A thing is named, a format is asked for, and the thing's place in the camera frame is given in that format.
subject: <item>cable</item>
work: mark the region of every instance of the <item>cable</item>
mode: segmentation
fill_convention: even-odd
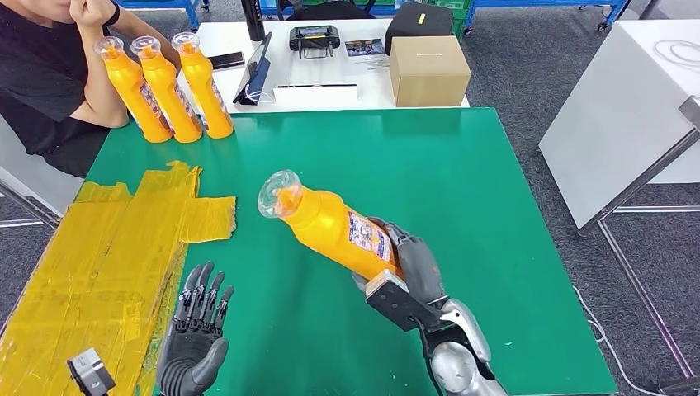
[[[428,369],[428,377],[430,377],[430,382],[433,383],[433,386],[435,387],[435,391],[437,392],[437,396],[442,396],[442,391],[440,390],[440,385],[438,385],[438,382],[435,380],[435,374],[433,374],[433,368],[430,366],[430,351],[429,345],[428,345],[428,338],[425,336],[425,326],[421,321],[416,318],[415,316],[411,315],[409,317],[412,321],[416,323],[418,326],[418,332],[420,334],[420,341],[421,344],[423,344],[423,358],[425,359],[425,367]]]
[[[249,87],[250,87],[250,84],[245,84],[245,90],[244,90],[244,91],[245,91],[245,97],[247,97],[247,98],[250,99],[251,101],[254,101],[254,102],[256,102],[256,103],[274,103],[274,102],[275,102],[275,100],[272,99],[272,96],[271,96],[269,93],[267,93],[267,92],[256,91],[256,92],[250,92],[250,93],[248,93],[248,88],[249,88]],[[261,96],[261,95],[264,95],[265,97],[267,97],[267,100],[266,100],[266,101],[261,101],[261,100],[260,100],[260,96]]]
[[[627,373],[625,373],[625,370],[622,368],[622,362],[620,361],[620,358],[617,356],[617,352],[615,352],[615,349],[613,348],[613,345],[610,343],[610,340],[608,340],[608,336],[605,334],[605,330],[603,330],[603,326],[600,324],[598,319],[593,315],[593,311],[590,310],[589,306],[586,305],[584,302],[584,298],[581,297],[581,292],[579,292],[578,289],[576,289],[576,286],[574,286],[574,291],[576,292],[576,295],[579,296],[579,301],[581,305],[583,305],[584,309],[586,312],[590,315],[591,319],[589,319],[589,323],[598,330],[600,333],[600,338],[596,338],[595,341],[597,342],[605,342],[605,345],[608,346],[608,349],[610,350],[610,353],[612,353],[612,357],[615,358],[615,362],[617,363],[617,368],[620,369],[620,374],[622,374],[622,378],[625,379],[625,382],[627,382],[628,385],[630,385],[634,390],[637,390],[638,392],[642,392],[643,394],[649,394],[651,396],[668,396],[667,394],[658,394],[656,392],[651,392],[646,389],[642,389],[632,383],[629,378],[627,378]]]
[[[669,54],[664,54],[661,51],[662,45],[669,45]],[[684,47],[695,50],[698,53],[696,59],[687,58],[678,53],[677,48]],[[672,64],[690,70],[691,72],[700,73],[700,44],[686,40],[660,40],[654,44],[654,54]]]

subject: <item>blue shelf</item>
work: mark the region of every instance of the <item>blue shelf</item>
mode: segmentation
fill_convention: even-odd
[[[199,19],[197,19],[195,10],[199,3],[202,2],[203,7],[209,7],[210,0],[115,0],[117,4],[123,8],[172,8],[185,10],[187,17],[190,19],[190,26],[193,30],[199,29]]]
[[[604,30],[612,25],[625,9],[630,0],[474,0],[472,7],[466,15],[465,27],[471,29],[476,8],[482,7],[562,7],[562,6],[611,6],[610,14],[598,25],[599,30]]]

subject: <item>thermos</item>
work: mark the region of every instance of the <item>thermos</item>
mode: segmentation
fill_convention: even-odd
[[[263,41],[265,27],[263,27],[263,13],[260,11],[260,0],[241,0],[245,24],[248,25],[248,34],[251,41]]]

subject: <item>plastic bottle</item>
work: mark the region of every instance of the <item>plastic bottle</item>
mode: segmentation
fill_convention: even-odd
[[[107,36],[95,43],[94,49],[105,61],[107,76],[144,132],[144,138],[150,143],[169,140],[173,131],[158,107],[151,88],[144,80],[141,67],[126,56],[124,42],[116,37]]]
[[[141,60],[146,82],[168,116],[175,140],[180,143],[197,141],[201,137],[201,121],[177,85],[175,66],[160,52],[160,41],[150,35],[139,37],[131,42],[131,51]]]
[[[199,49],[199,37],[189,31],[178,33],[173,37],[173,47],[180,53],[182,72],[201,109],[206,133],[214,139],[229,136],[234,132],[234,123],[214,84],[211,61]]]
[[[258,210],[287,223],[299,242],[371,280],[385,269],[402,276],[383,229],[329,191],[301,185],[290,170],[270,176],[258,195]]]

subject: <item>robotic finger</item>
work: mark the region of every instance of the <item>robotic finger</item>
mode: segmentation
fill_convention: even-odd
[[[214,308],[216,306],[216,294],[219,292],[219,288],[221,287],[221,283],[223,282],[224,272],[219,271],[219,273],[216,274],[214,281],[211,282],[211,287],[209,289],[209,292],[206,294],[204,307],[199,317],[199,327],[203,331],[209,331],[211,315],[214,314]]]
[[[187,313],[187,326],[192,329],[199,328],[199,317],[204,305],[206,285],[209,283],[209,275],[214,270],[214,264],[207,262],[197,277],[195,289],[192,291],[192,304]]]
[[[214,316],[214,322],[211,324],[211,332],[216,336],[221,337],[223,334],[224,319],[226,319],[226,311],[229,308],[229,300],[231,295],[234,293],[234,287],[226,287],[224,295],[221,296],[221,301],[219,301],[219,307],[216,309],[216,315]]]
[[[187,328],[187,316],[192,306],[192,291],[196,287],[196,282],[201,271],[202,266],[195,266],[192,271],[190,271],[190,275],[188,275],[187,280],[185,280],[185,287],[182,288],[182,293],[180,293],[180,297],[177,299],[177,307],[175,308],[173,320],[175,321],[176,330],[179,332]]]

